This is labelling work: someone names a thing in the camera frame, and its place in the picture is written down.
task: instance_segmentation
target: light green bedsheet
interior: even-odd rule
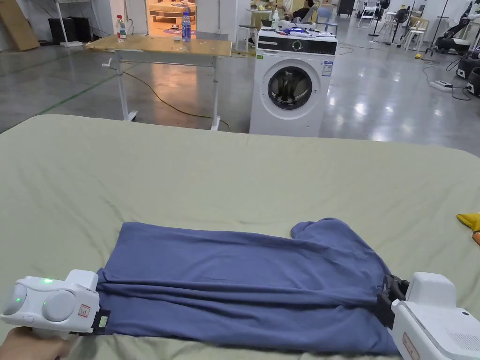
[[[447,276],[480,319],[480,247],[455,218],[480,211],[480,159],[459,150],[42,115],[0,135],[0,201],[3,293],[26,275],[96,271],[124,221],[288,237],[338,217],[394,274]],[[323,359],[129,336],[83,338],[70,357]]]

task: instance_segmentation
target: red sticker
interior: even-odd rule
[[[90,306],[86,305],[81,305],[80,310],[78,311],[78,314],[82,317],[88,317],[88,314],[90,313]]]

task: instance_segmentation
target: green floor line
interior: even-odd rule
[[[74,52],[73,54],[66,54],[66,55],[63,55],[63,56],[59,56],[58,58],[54,58],[54,59],[51,59],[51,60],[47,60],[47,61],[44,61],[44,62],[40,62],[40,63],[35,64],[35,65],[32,65],[32,66],[27,66],[26,68],[18,69],[18,70],[9,72],[9,73],[4,74],[4,75],[0,75],[0,78],[5,77],[5,76],[8,76],[8,75],[17,74],[17,73],[22,72],[22,71],[24,71],[24,70],[32,69],[32,68],[34,68],[34,67],[36,67],[36,66],[45,65],[45,64],[48,64],[49,62],[53,62],[53,61],[56,61],[56,60],[64,59],[64,58],[69,57],[69,56],[74,56],[74,55],[80,54],[81,52],[83,52],[83,50],[76,51],[76,52]]]
[[[131,69],[131,68],[134,68],[135,66],[138,66],[139,64],[134,64],[132,65],[131,67],[129,67],[128,69]],[[60,105],[63,105],[65,104],[66,102],[70,101],[70,100],[73,100],[77,97],[79,97],[80,95],[83,95],[85,94],[86,92],[92,90],[92,89],[95,89],[96,87],[100,86],[101,84],[104,84],[106,83],[108,80],[111,80],[113,78],[115,78],[117,76],[117,71],[115,70],[115,74],[113,74],[112,76],[109,76],[108,78],[106,79],[103,79],[102,81],[98,82],[98,83],[95,83],[93,84],[92,86],[89,86],[88,88],[86,88],[85,90],[82,90],[81,92],[77,93],[77,94],[73,94],[72,96],[66,98],[66,99],[63,99],[61,101],[59,101],[58,103],[56,104],[53,104],[52,106],[42,110],[41,112],[39,112],[38,114],[35,114],[34,116],[37,116],[37,115],[43,115],[43,114],[46,114],[47,112],[59,107]]]

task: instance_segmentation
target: washing machine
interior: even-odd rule
[[[250,133],[318,137],[334,65],[335,37],[259,31]]]

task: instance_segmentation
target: fan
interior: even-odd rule
[[[383,9],[387,9],[390,6],[390,0],[380,0],[378,5],[380,8],[378,9],[378,14],[377,14],[377,22],[375,24],[375,28],[373,29],[373,34],[368,34],[370,36],[378,36],[378,34],[375,33],[377,30],[377,25],[378,25],[378,19],[380,19],[380,14]]]
[[[405,21],[408,20],[408,11],[409,10],[410,10],[410,7],[407,7],[406,9],[400,9],[396,12],[396,14],[395,14],[396,27],[395,27],[395,31],[393,32],[393,38],[392,38],[392,43],[391,44],[395,43],[395,35],[396,35],[397,30],[398,30],[398,26],[400,24],[403,24]]]

